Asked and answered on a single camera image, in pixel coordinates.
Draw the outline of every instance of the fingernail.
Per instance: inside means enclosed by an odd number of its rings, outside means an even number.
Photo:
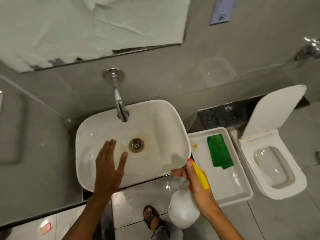
[[[191,162],[191,161],[187,161],[187,162],[186,162],[186,165],[187,165],[188,167],[192,167],[192,162]]]

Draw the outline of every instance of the metal drain strainer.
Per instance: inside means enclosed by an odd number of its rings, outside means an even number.
[[[144,148],[144,141],[139,138],[135,138],[131,140],[129,143],[129,150],[133,153],[141,152],[143,148]]]

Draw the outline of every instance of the person's left hand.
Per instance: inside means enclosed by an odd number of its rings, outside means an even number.
[[[118,169],[115,170],[113,153],[116,143],[117,142],[114,139],[106,141],[96,159],[97,173],[93,195],[99,199],[105,199],[107,201],[120,186],[128,157],[128,153],[123,152],[120,157]]]

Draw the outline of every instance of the pants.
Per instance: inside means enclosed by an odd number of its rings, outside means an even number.
[[[151,240],[170,240],[170,231],[166,226],[158,226],[154,234],[151,237]]]

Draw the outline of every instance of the white plastic tray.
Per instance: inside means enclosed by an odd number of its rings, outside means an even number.
[[[208,136],[217,134],[222,135],[234,163],[234,166],[225,170],[223,170],[222,167],[213,166],[207,143]],[[253,191],[247,176],[239,161],[228,131],[225,128],[219,127],[190,133],[188,137],[194,161],[199,168],[205,170],[212,193],[219,206],[234,204],[249,200],[253,197]]]

